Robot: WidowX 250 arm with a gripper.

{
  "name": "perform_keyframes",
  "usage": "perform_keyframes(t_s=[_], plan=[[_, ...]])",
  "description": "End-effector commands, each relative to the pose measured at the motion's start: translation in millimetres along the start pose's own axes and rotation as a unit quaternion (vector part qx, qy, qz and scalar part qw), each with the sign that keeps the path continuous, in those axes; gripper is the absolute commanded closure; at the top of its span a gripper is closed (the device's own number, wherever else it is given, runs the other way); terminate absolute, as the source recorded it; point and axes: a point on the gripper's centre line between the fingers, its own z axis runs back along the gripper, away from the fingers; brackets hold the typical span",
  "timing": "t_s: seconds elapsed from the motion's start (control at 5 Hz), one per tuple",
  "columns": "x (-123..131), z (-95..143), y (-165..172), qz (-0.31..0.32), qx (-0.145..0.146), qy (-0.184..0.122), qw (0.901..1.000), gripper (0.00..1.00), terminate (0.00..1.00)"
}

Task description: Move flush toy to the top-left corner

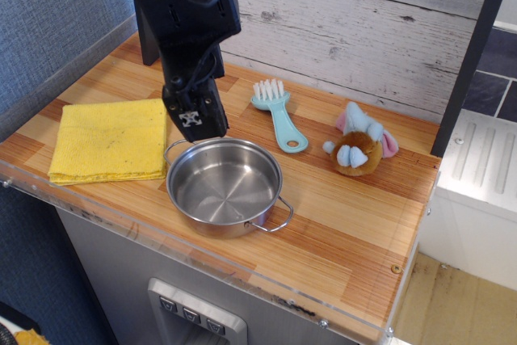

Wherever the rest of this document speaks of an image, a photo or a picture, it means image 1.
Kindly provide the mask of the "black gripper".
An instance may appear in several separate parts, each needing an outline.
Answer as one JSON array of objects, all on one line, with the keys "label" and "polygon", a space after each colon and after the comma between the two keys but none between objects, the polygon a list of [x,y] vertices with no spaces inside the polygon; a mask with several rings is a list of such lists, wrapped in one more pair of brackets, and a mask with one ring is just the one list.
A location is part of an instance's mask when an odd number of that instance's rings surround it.
[{"label": "black gripper", "polygon": [[209,79],[225,74],[220,45],[160,46],[165,84],[162,101],[188,141],[223,137],[229,127],[216,85]]}]

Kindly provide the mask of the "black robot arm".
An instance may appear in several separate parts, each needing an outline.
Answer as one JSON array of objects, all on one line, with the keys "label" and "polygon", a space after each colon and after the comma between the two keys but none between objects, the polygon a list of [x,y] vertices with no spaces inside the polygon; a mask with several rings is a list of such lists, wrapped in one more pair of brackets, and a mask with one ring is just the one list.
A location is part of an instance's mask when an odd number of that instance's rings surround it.
[{"label": "black robot arm", "polygon": [[237,0],[135,0],[158,45],[162,101],[188,141],[223,137],[229,127],[216,80],[220,44],[241,31]]}]

